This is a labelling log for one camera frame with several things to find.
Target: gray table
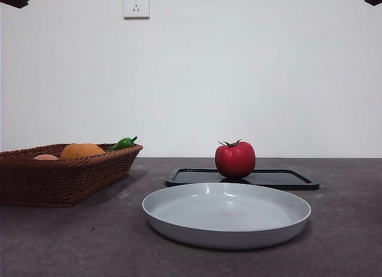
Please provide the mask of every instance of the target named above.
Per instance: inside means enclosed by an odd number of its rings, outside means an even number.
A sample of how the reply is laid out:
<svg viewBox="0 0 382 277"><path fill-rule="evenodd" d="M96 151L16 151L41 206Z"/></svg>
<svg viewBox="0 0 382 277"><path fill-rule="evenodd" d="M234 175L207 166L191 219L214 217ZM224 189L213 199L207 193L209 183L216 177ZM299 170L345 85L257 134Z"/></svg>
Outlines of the gray table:
<svg viewBox="0 0 382 277"><path fill-rule="evenodd" d="M72 208L0 206L1 276L382 276L382 159L258 159L321 183L303 233L274 247L220 251L156 233L141 201L174 167L213 159L138 158L131 174Z"/></svg>

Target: white plate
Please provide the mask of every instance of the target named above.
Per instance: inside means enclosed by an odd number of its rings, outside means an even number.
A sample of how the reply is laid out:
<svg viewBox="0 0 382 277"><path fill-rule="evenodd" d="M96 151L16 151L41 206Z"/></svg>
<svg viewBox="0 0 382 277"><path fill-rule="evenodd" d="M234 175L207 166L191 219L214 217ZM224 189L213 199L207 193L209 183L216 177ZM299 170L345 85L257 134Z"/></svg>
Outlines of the white plate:
<svg viewBox="0 0 382 277"><path fill-rule="evenodd" d="M236 183L195 183L168 187L142 202L159 233L191 245L249 249L298 235L310 205L281 190Z"/></svg>

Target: woven basket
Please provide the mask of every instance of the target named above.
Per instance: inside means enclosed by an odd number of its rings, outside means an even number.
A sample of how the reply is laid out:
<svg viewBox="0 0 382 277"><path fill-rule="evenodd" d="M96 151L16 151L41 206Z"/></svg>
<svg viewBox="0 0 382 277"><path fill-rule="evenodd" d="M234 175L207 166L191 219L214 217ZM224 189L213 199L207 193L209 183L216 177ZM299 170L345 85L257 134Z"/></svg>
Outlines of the woven basket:
<svg viewBox="0 0 382 277"><path fill-rule="evenodd" d="M60 156L68 144L0 153L0 204L71 207L129 175L142 146L71 160L37 161ZM98 144L103 150L114 144Z"/></svg>

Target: power socket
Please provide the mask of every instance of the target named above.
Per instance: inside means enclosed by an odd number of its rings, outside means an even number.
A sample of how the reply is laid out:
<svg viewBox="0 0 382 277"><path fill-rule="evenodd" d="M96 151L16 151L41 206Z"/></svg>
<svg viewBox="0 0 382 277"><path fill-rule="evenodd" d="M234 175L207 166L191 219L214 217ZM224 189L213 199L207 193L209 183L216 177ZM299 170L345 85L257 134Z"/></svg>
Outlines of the power socket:
<svg viewBox="0 0 382 277"><path fill-rule="evenodd" d="M148 19L150 0L124 0L125 19Z"/></svg>

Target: tomato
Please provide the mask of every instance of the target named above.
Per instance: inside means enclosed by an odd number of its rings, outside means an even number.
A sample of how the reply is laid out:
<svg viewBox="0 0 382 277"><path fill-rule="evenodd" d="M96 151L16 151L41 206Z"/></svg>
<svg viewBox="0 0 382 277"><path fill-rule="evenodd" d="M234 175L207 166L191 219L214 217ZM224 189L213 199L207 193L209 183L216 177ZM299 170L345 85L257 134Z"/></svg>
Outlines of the tomato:
<svg viewBox="0 0 382 277"><path fill-rule="evenodd" d="M215 153L215 164L218 172L228 178L248 176L256 164L255 151L245 141L222 145Z"/></svg>

